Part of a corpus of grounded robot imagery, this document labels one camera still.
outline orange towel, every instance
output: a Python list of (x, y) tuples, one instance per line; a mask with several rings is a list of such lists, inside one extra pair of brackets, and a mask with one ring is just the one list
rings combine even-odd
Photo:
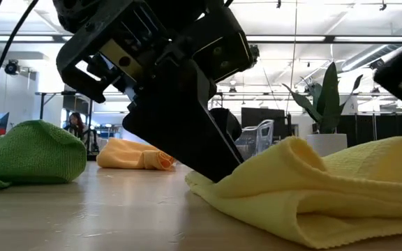
[(154, 146), (110, 138), (97, 156), (102, 168), (172, 171), (174, 158)]

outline chair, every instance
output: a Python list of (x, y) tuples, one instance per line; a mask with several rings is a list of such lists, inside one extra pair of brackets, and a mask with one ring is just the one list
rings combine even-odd
[(272, 145), (274, 120), (267, 119), (257, 126), (249, 126), (242, 130), (240, 138), (235, 141), (244, 160), (255, 156)]

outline black cable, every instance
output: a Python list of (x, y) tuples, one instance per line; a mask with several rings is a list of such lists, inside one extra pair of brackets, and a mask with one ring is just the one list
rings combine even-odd
[(229, 7), (234, 0), (227, 0), (224, 6)]
[(0, 69), (4, 63), (4, 59), (6, 58), (6, 55), (8, 53), (8, 49), (10, 48), (10, 45), (13, 42), (13, 39), (15, 38), (18, 30), (20, 30), (22, 24), (24, 23), (24, 21), (26, 20), (27, 16), (29, 15), (29, 13), (34, 9), (35, 5), (38, 3), (38, 0), (33, 0), (30, 4), (29, 7), (27, 7), (26, 11), (24, 12), (24, 14), (21, 16), (20, 20), (18, 21), (17, 25), (15, 26), (15, 28), (13, 29), (10, 37), (7, 40), (6, 46), (4, 47), (3, 53), (1, 54), (1, 58), (0, 58)]

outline plant leaf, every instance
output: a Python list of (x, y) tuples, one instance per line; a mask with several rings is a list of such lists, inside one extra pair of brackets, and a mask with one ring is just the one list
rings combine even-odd
[(322, 92), (318, 98), (317, 110), (319, 114), (325, 115), (324, 112), (327, 103), (329, 103), (330, 107), (339, 106), (338, 75), (334, 62), (328, 66), (325, 72)]
[(291, 95), (292, 95), (292, 98), (294, 99), (294, 101), (299, 106), (303, 107), (314, 121), (319, 123), (322, 120), (322, 116), (314, 109), (313, 105), (310, 103), (310, 100), (308, 100), (308, 98), (306, 98), (305, 96), (300, 95), (298, 93), (295, 93), (286, 84), (282, 84), (282, 85), (291, 92)]
[(341, 107), (341, 112), (343, 111), (343, 108), (345, 107), (345, 104), (350, 100), (350, 98), (352, 97), (353, 91), (355, 91), (356, 89), (358, 89), (359, 85), (361, 84), (361, 79), (362, 79), (363, 75), (360, 75), (359, 77), (356, 78), (355, 80), (355, 84), (353, 84), (353, 90), (350, 93), (350, 95), (347, 97), (347, 99), (345, 100), (345, 102), (343, 104), (340, 105)]
[(321, 93), (322, 93), (322, 86), (318, 83), (314, 84), (313, 106), (316, 110), (318, 109), (318, 101)]
[(325, 73), (324, 84), (322, 85), (322, 93), (319, 97), (318, 105), (320, 105), (320, 100), (322, 97), (325, 98), (325, 108), (324, 112), (322, 113), (320, 127), (323, 130), (334, 131), (341, 116), (341, 107), (339, 105), (338, 75), (335, 63), (332, 63)]
[(300, 77), (300, 78), (305, 82), (306, 85), (309, 85), (304, 77)]

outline screw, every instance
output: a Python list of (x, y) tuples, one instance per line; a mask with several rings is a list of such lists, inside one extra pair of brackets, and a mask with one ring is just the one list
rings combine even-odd
[(216, 47), (214, 49), (214, 55), (218, 56), (219, 54), (223, 53), (223, 48), (221, 47)]
[(131, 63), (131, 59), (127, 56), (123, 56), (119, 59), (119, 65), (122, 67), (129, 66)]
[(95, 25), (94, 25), (93, 23), (91, 23), (91, 22), (87, 22), (87, 23), (84, 25), (84, 29), (85, 29), (86, 31), (88, 31), (88, 32), (93, 31), (94, 28), (95, 28)]
[(224, 61), (224, 62), (222, 62), (221, 65), (220, 65), (221, 68), (226, 68), (226, 67), (228, 67), (228, 66), (229, 66), (229, 61)]

